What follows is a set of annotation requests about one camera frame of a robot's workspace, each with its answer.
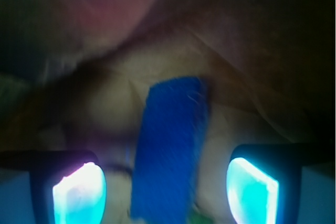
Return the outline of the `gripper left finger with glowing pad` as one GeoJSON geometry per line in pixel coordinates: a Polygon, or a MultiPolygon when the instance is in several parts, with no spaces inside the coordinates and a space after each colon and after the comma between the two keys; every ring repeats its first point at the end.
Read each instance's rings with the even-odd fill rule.
{"type": "Polygon", "coordinates": [[[1,152],[1,223],[101,223],[106,198],[91,151],[1,152]]]}

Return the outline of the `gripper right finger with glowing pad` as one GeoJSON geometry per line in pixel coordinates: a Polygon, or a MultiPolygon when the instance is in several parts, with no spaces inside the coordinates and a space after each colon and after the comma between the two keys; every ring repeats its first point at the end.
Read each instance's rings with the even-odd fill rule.
{"type": "Polygon", "coordinates": [[[226,191],[236,223],[335,223],[335,147],[239,145],[226,191]]]}

